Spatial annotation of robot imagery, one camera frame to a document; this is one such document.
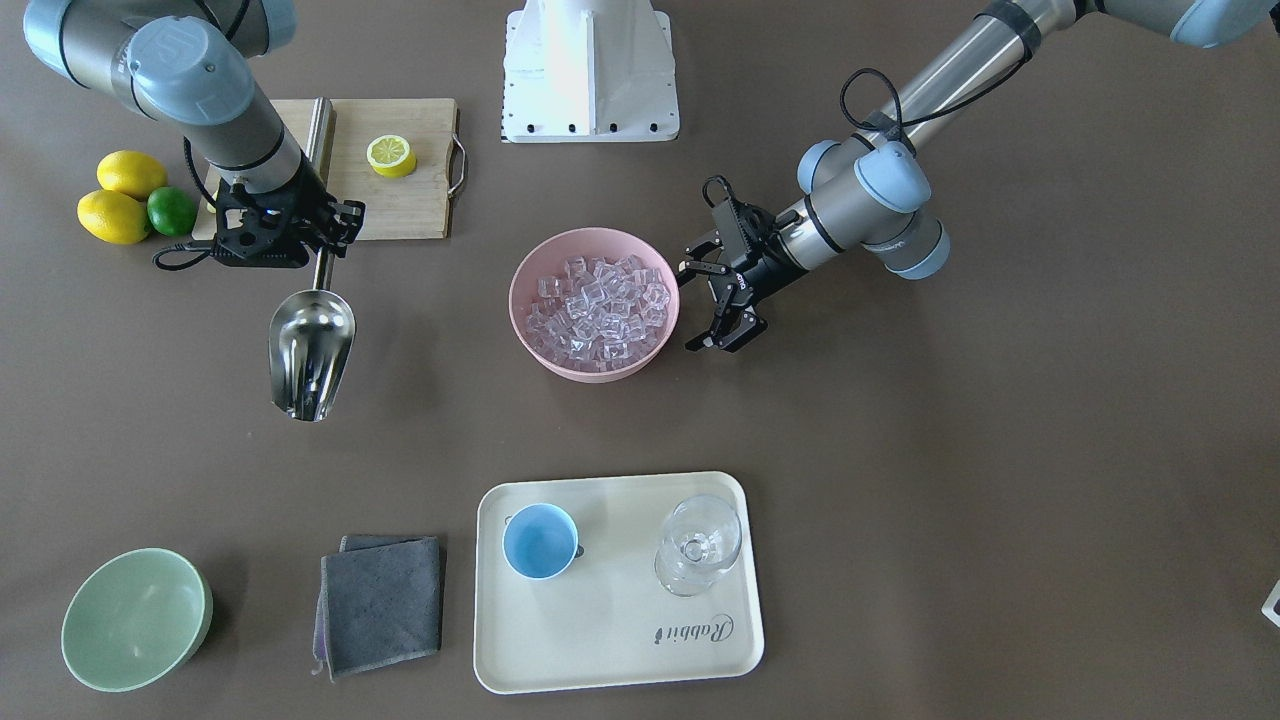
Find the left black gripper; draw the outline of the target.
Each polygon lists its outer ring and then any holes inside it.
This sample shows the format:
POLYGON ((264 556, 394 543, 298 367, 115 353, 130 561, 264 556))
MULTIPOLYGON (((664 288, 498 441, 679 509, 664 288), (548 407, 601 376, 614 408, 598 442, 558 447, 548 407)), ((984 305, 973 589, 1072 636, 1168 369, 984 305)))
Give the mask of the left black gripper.
POLYGON ((737 352, 767 331, 768 323, 753 304, 777 293, 806 274, 785 250, 774 215, 737 199, 724 199, 710 209, 716 231, 685 249, 676 266, 677 286, 704 281, 716 301, 727 291, 733 300, 717 304, 707 331, 684 347, 737 352))

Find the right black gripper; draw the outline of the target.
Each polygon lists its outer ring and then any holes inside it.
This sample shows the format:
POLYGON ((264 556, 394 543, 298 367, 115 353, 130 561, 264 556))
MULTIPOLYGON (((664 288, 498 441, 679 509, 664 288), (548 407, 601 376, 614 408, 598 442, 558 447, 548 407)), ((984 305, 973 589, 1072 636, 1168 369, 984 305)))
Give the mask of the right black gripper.
POLYGON ((220 181, 218 228, 210 252, 227 266, 302 268, 323 247, 344 258, 366 217, 365 202, 337 201, 311 165, 280 188, 251 193, 220 181))

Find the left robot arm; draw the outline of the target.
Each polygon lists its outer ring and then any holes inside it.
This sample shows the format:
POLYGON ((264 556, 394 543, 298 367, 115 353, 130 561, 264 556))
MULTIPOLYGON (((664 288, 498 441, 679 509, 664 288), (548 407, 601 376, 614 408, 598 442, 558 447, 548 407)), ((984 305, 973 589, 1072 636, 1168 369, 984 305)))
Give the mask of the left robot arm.
POLYGON ((1044 40, 1087 15, 1107 15, 1192 47, 1220 47, 1266 20, 1275 1, 991 1, 904 87, 864 67, 851 79, 879 81, 890 99, 856 117, 841 106, 851 135, 812 145, 797 164, 801 196, 772 213, 741 200, 723 176, 705 187, 713 229, 685 251, 675 278, 707 279, 714 304, 690 351, 735 352, 767 328, 759 304, 852 249, 864 249, 908 281, 938 272, 951 238, 928 204, 932 187, 918 161, 923 145, 972 104, 1011 79, 1044 40))

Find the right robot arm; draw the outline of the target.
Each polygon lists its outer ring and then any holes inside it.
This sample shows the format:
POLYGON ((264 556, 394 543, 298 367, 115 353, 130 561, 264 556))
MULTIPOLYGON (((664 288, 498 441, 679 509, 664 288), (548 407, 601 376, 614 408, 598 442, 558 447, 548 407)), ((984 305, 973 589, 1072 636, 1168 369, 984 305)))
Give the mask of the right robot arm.
POLYGON ((343 258, 365 205, 328 191, 248 60, 285 46, 291 1, 31 1, 26 42, 78 86, 170 126, 219 174, 216 229, 195 263, 302 268, 343 258))

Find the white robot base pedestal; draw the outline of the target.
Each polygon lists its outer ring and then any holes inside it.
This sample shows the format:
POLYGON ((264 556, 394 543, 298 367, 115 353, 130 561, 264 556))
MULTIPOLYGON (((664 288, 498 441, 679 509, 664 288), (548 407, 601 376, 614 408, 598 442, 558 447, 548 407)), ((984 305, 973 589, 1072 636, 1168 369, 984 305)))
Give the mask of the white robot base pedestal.
POLYGON ((671 20, 649 1, 527 1, 507 15, 503 68, 507 143, 678 137, 671 20))

